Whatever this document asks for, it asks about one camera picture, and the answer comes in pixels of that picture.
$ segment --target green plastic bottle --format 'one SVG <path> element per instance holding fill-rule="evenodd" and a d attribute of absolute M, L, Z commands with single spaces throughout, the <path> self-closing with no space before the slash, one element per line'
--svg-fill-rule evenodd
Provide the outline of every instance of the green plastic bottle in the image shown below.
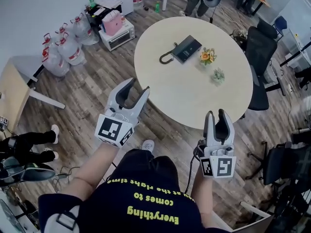
<path fill-rule="evenodd" d="M 91 8 L 94 8 L 96 6 L 96 3 L 94 2 L 94 0 L 89 0 L 89 3 L 91 5 Z"/>
<path fill-rule="evenodd" d="M 155 5 L 155 12 L 156 12 L 156 13 L 159 13 L 159 12 L 160 12 L 160 3 L 159 3 L 159 1 L 156 2 L 156 5 Z"/>

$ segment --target microwave oven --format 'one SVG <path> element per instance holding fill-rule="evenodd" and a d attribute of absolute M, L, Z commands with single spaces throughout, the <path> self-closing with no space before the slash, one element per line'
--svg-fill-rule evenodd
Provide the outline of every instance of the microwave oven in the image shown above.
<path fill-rule="evenodd" d="M 108 48 L 109 51 L 116 49 L 121 46 L 125 42 L 128 42 L 135 38 L 135 29 L 134 25 L 130 23 L 127 19 L 125 19 L 122 28 L 115 33 L 114 36 L 107 35 L 103 29 L 99 30 L 99 35 L 104 43 L 104 45 Z"/>

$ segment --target blue chair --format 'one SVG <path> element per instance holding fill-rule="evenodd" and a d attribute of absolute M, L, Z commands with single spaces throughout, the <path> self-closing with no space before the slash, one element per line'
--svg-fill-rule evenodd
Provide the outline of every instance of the blue chair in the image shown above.
<path fill-rule="evenodd" d="M 283 30 L 284 29 L 287 29 L 287 21 L 284 19 L 284 17 L 282 16 L 279 16 L 275 21 L 274 21 L 274 24 L 273 24 L 273 27 L 275 27 L 275 29 L 277 30 L 277 35 L 281 35 L 281 37 L 276 41 L 278 42 L 283 36 Z"/>

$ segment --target round table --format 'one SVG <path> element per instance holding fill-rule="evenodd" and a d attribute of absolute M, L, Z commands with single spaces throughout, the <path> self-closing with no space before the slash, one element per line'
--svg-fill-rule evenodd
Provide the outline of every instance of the round table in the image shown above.
<path fill-rule="evenodd" d="M 160 56 L 188 35 L 202 48 L 214 48 L 215 62 L 202 66 L 198 51 L 183 64 L 177 59 L 161 64 Z M 200 19 L 171 17 L 150 26 L 137 43 L 134 64 L 141 87 L 150 87 L 150 101 L 168 117 L 192 128 L 204 128 L 208 111 L 218 120 L 219 109 L 235 122 L 252 98 L 253 78 L 245 54 L 227 33 Z M 217 68 L 225 74 L 219 86 L 210 78 Z"/>

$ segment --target white sneaker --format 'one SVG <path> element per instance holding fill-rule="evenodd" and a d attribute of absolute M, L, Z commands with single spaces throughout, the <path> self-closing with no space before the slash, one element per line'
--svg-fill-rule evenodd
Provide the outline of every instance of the white sneaker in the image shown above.
<path fill-rule="evenodd" d="M 141 146 L 142 150 L 147 150 L 152 153 L 155 148 L 155 142 L 153 140 L 145 140 Z"/>
<path fill-rule="evenodd" d="M 58 154 L 58 152 L 56 152 L 56 151 L 53 151 L 52 149 L 50 149 L 50 148 L 45 148 L 43 151 L 52 151 L 53 153 L 54 153 L 54 155 L 55 155 L 55 160 L 57 160 L 58 158 L 59 158 L 59 154 Z"/>
<path fill-rule="evenodd" d="M 181 17 L 186 17 L 185 12 L 184 12 L 184 11 L 182 11 L 182 10 L 180 10 L 180 11 L 179 11 L 179 15 L 180 15 Z"/>
<path fill-rule="evenodd" d="M 56 124 L 53 124 L 52 125 L 52 130 L 56 134 L 56 138 L 55 138 L 55 141 L 53 142 L 53 144 L 57 144 L 58 143 L 58 135 L 59 135 L 59 127 Z"/>
<path fill-rule="evenodd" d="M 199 17 L 198 12 L 195 12 L 195 18 L 201 19 L 202 17 Z"/>

